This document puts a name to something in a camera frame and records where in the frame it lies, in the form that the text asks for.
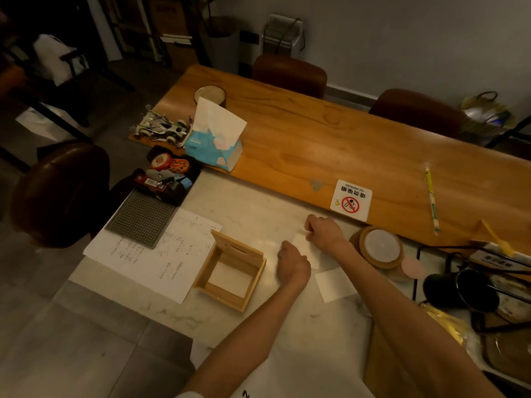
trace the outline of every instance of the black mug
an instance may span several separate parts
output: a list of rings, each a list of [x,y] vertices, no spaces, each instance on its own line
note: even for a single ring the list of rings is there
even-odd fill
[[[466,268],[449,274],[429,275],[422,289],[433,307],[491,313],[500,304],[500,297],[492,286],[485,274]]]

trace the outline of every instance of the white square sign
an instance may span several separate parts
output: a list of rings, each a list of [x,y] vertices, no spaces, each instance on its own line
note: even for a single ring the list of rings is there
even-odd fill
[[[334,196],[330,203],[332,211],[349,216],[350,218],[366,222],[368,209],[371,207],[372,191],[338,180],[335,185]]]

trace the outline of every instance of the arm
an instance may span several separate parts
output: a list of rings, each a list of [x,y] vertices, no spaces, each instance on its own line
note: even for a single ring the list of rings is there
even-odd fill
[[[439,324],[362,258],[332,218],[310,215],[306,230],[313,231],[308,240],[341,265],[389,346],[426,396],[503,396]]]
[[[278,258],[280,288],[212,351],[183,392],[228,398],[268,358],[289,309],[311,275],[306,256],[287,241],[282,243]]]

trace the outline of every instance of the forearm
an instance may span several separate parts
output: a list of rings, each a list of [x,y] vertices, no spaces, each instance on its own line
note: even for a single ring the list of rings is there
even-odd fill
[[[294,283],[280,287],[212,351],[183,392],[194,391],[204,398],[231,396],[268,358],[280,327],[301,291]]]
[[[367,305],[393,352],[427,396],[499,397],[466,351],[347,241],[334,257]]]

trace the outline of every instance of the blue tissue pack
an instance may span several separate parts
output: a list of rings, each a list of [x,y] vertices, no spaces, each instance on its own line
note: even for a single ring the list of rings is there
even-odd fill
[[[229,149],[219,150],[214,144],[214,139],[210,131],[207,133],[193,131],[184,143],[184,148],[188,155],[200,162],[232,171],[242,154],[242,143],[236,141],[233,146],[229,146]]]

